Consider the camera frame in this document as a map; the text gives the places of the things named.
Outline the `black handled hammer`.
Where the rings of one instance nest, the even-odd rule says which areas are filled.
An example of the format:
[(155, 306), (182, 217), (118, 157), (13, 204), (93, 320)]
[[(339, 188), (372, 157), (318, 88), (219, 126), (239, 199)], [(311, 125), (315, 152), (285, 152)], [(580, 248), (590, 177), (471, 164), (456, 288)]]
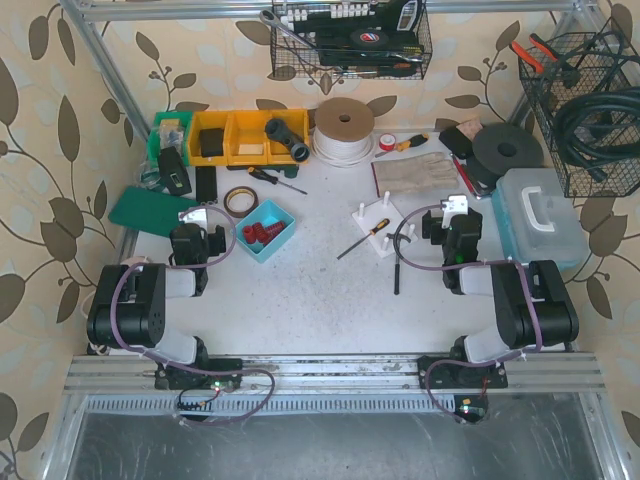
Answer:
[(394, 264), (394, 294), (400, 294), (400, 276), (401, 276), (401, 261), (400, 261), (400, 245), (403, 241), (411, 243), (412, 239), (404, 233), (397, 233), (391, 236), (395, 251), (395, 264)]

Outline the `large red spring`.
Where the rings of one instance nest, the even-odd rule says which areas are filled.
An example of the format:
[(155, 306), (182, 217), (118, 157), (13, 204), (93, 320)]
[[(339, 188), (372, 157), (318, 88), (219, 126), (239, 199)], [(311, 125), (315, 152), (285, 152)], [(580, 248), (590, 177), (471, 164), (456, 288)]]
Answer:
[(242, 232), (248, 245), (259, 244), (264, 246), (267, 243), (267, 234), (260, 222), (245, 226)]

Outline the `yellow black handled file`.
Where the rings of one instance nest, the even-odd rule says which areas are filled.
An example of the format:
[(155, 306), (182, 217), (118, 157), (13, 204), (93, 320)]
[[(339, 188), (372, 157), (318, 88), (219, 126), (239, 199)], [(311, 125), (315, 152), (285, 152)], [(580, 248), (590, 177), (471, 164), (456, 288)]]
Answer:
[(341, 254), (339, 254), (337, 256), (337, 259), (340, 260), (342, 258), (344, 258), (346, 255), (348, 255), (351, 251), (353, 251), (354, 249), (356, 249), (359, 245), (361, 245), (362, 243), (364, 243), (369, 237), (373, 237), (375, 236), (378, 232), (380, 232), (381, 230), (383, 230), (384, 228), (386, 228), (388, 225), (390, 224), (390, 219), (389, 218), (384, 218), (382, 219), (380, 222), (378, 222), (372, 229), (369, 230), (369, 232), (360, 240), (356, 241), (353, 245), (351, 245), (350, 247), (348, 247), (345, 251), (343, 251)]

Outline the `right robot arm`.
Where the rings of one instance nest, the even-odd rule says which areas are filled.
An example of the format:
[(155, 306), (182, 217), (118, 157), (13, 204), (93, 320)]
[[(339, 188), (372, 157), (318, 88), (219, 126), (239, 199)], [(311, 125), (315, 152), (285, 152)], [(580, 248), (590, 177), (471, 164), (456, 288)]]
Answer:
[(483, 217), (469, 210), (445, 220), (426, 213), (422, 237), (442, 248), (442, 279), (455, 295), (487, 296), (495, 322), (454, 341), (445, 356), (418, 359), (419, 384), (426, 389), (504, 389), (503, 357), (527, 349), (575, 340), (579, 321), (552, 260), (477, 266)]

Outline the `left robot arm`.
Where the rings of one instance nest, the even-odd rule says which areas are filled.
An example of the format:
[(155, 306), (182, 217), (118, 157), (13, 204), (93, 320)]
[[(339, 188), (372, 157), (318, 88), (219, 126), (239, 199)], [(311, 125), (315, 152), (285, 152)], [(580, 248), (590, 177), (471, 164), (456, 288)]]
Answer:
[(122, 349), (122, 342), (151, 353), (158, 390), (212, 389), (231, 392), (240, 387), (240, 359), (215, 360), (204, 341), (187, 335), (166, 320), (166, 301), (199, 297), (208, 283), (203, 265), (226, 252), (225, 230), (213, 233), (195, 223), (178, 225), (169, 234), (172, 253), (167, 265), (147, 258), (103, 268), (87, 318), (91, 344)]

